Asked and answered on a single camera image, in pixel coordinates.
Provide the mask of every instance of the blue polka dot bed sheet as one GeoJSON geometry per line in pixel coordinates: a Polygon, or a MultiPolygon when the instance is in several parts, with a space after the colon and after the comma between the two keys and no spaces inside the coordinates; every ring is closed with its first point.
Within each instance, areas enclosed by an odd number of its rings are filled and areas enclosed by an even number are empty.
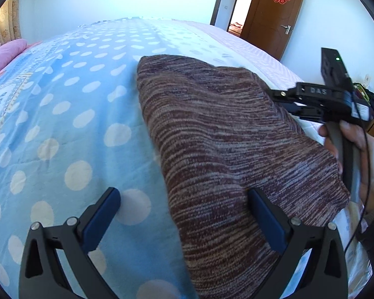
{"type": "MultiPolygon", "coordinates": [[[[98,272],[121,299],[198,298],[169,214],[160,157],[143,121],[137,64],[142,56],[184,55],[246,67],[273,89],[300,80],[261,53],[209,25],[133,18],[80,26],[14,59],[0,77],[0,284],[9,296],[18,299],[31,223],[61,225],[115,187],[121,209],[89,253],[98,272]]],[[[321,142],[313,125],[300,124],[321,142]]],[[[347,208],[335,219],[344,244],[356,212],[347,208]]],[[[352,248],[349,291],[355,296],[371,268],[360,244],[352,248]]],[[[83,296],[59,254],[73,290],[83,296]]],[[[283,297],[296,288],[308,254],[283,297]]]]}

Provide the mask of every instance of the wall outlet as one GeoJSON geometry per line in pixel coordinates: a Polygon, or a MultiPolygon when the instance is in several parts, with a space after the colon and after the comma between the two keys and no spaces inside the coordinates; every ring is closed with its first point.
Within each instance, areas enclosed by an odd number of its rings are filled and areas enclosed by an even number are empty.
{"type": "Polygon", "coordinates": [[[363,86],[368,89],[369,86],[370,86],[370,81],[371,81],[371,76],[370,74],[366,74],[366,77],[364,78],[364,81],[363,81],[363,86]]]}

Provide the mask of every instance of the door handle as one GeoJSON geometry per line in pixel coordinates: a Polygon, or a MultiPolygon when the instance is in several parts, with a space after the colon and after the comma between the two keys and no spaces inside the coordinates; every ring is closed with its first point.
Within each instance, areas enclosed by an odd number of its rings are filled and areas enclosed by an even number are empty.
{"type": "Polygon", "coordinates": [[[288,25],[288,26],[283,26],[283,25],[281,25],[281,27],[283,27],[283,28],[286,29],[286,30],[285,30],[285,34],[288,35],[288,34],[289,34],[289,31],[291,30],[291,26],[290,26],[290,25],[288,25]]]}

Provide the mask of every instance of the curtain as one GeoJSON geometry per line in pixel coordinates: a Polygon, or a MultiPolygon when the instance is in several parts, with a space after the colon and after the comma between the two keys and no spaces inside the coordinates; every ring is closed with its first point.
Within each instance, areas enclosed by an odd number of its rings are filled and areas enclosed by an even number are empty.
{"type": "Polygon", "coordinates": [[[6,0],[0,8],[0,43],[19,38],[19,0],[6,0]]]}

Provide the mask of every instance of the folded sweater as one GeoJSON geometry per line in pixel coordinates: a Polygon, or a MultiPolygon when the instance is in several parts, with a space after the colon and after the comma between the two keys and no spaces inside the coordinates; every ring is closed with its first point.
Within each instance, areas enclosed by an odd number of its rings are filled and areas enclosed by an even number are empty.
{"type": "Polygon", "coordinates": [[[137,85],[201,298],[249,298],[278,257],[248,209],[251,188],[308,225],[327,224],[347,205],[336,159],[247,69],[143,57],[137,85]]]}

